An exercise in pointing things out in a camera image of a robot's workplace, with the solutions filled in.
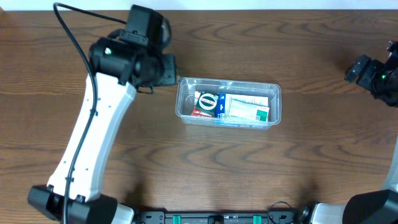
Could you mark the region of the green Zam-Buk box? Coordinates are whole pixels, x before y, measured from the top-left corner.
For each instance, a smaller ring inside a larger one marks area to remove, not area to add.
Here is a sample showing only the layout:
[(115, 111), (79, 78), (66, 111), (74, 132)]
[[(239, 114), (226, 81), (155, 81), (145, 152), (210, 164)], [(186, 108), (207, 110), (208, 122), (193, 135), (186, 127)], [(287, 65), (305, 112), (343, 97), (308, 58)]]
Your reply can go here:
[(218, 95), (214, 95), (206, 91), (201, 91), (201, 95), (199, 97), (196, 108), (201, 111), (208, 112), (212, 115), (212, 117), (214, 117), (217, 103)]

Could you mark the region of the blue medicine box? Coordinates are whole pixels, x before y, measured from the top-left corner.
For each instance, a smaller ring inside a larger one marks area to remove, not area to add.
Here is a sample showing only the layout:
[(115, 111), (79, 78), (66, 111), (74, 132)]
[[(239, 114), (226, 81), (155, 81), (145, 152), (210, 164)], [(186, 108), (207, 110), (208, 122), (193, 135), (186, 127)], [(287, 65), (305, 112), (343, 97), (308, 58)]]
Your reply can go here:
[(268, 129), (268, 97), (219, 93), (216, 126)]

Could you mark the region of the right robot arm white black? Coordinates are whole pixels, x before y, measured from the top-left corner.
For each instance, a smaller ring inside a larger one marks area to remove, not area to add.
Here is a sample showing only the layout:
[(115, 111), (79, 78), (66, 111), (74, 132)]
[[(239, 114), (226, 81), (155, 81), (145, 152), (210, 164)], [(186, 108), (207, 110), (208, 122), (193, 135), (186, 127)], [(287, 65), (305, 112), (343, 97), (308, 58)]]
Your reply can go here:
[[(369, 91), (376, 100), (397, 107), (397, 42), (390, 41), (388, 59), (380, 62), (359, 56), (345, 72), (345, 80)], [(397, 148), (381, 190), (357, 194), (345, 205), (314, 202), (307, 205), (295, 223), (397, 223)]]

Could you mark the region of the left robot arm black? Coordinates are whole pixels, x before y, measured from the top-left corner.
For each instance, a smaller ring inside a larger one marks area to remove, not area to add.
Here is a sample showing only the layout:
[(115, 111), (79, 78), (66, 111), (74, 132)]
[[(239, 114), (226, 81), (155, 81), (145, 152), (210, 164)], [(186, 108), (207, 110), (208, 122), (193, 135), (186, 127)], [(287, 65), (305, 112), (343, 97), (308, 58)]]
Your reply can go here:
[(172, 86), (180, 74), (165, 54), (172, 30), (153, 9), (133, 5), (123, 28), (82, 54), (88, 76), (83, 103), (62, 160), (46, 185), (30, 189), (28, 203), (60, 223), (132, 223), (135, 211), (103, 195), (109, 153), (123, 117), (146, 88)]

